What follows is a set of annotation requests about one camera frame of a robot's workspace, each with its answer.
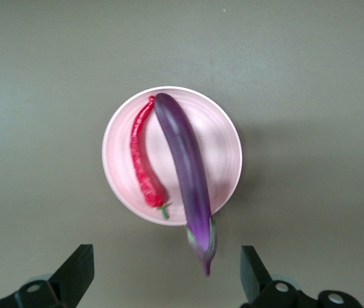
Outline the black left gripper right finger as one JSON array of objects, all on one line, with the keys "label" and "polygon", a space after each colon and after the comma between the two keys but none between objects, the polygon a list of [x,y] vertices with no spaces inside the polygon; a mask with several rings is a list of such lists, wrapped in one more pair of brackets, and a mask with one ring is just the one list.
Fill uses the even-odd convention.
[{"label": "black left gripper right finger", "polygon": [[240,279],[247,301],[240,308],[362,308],[355,297],[324,290],[311,298],[292,283],[274,280],[253,246],[242,246]]}]

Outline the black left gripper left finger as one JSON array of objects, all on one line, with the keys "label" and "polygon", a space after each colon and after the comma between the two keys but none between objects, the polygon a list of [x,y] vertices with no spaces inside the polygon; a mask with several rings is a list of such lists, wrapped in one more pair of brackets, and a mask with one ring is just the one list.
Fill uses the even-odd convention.
[{"label": "black left gripper left finger", "polygon": [[94,279],[94,247],[81,244],[47,279],[0,299],[0,308],[76,308]]}]

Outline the red chili pepper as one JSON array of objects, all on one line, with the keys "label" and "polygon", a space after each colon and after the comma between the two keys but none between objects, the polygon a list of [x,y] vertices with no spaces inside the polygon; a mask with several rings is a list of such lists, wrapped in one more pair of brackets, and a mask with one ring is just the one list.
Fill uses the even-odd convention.
[{"label": "red chili pepper", "polygon": [[149,207],[162,213],[165,220],[168,214],[168,193],[150,164],[146,149],[146,125],[154,108],[154,96],[136,115],[130,131],[130,154],[134,173],[143,198]]}]

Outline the long purple eggplant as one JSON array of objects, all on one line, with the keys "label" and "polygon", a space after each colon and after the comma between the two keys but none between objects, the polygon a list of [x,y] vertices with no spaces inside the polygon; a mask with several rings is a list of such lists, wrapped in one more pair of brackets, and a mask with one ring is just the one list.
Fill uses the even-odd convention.
[{"label": "long purple eggplant", "polygon": [[208,277],[216,254],[216,229],[198,141],[186,113],[172,96],[156,94],[154,110],[175,164],[188,243]]}]

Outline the pink round plate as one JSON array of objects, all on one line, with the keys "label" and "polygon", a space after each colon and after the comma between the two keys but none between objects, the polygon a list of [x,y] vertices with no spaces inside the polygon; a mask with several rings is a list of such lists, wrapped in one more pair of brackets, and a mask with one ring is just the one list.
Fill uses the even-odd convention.
[{"label": "pink round plate", "polygon": [[184,226],[186,217],[173,157],[155,114],[151,114],[146,123],[146,150],[153,170],[168,192],[168,219],[146,204],[130,154],[134,119],[148,98],[161,92],[175,98],[196,134],[212,213],[228,202],[237,187],[243,164],[241,142],[234,124],[221,107],[207,96],[183,87],[146,89],[127,99],[115,111],[106,127],[101,148],[103,170],[110,188],[135,215],[159,225]]}]

